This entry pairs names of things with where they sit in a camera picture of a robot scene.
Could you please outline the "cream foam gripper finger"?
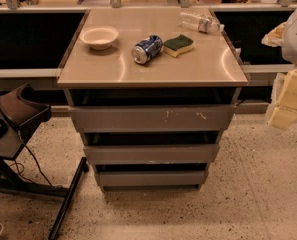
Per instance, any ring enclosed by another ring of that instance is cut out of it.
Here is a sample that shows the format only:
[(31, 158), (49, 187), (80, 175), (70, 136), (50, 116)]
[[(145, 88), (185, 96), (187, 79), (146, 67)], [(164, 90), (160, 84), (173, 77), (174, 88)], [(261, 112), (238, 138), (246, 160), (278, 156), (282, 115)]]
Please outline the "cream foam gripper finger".
[(286, 130), (297, 120), (297, 67), (287, 74), (278, 73), (273, 82), (267, 125)]
[(269, 47), (282, 47), (284, 43), (283, 35), (285, 26), (285, 22), (279, 24), (262, 38), (261, 43)]

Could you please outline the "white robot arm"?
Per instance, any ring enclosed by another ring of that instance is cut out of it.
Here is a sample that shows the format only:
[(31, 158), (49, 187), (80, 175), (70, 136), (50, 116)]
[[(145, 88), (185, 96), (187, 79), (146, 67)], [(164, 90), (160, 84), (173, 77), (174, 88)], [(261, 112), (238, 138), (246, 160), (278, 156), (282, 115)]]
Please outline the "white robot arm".
[(288, 73), (276, 75), (266, 110), (267, 131), (280, 134), (297, 120), (297, 8), (286, 22), (266, 34), (262, 43), (280, 46), (283, 59), (294, 65)]

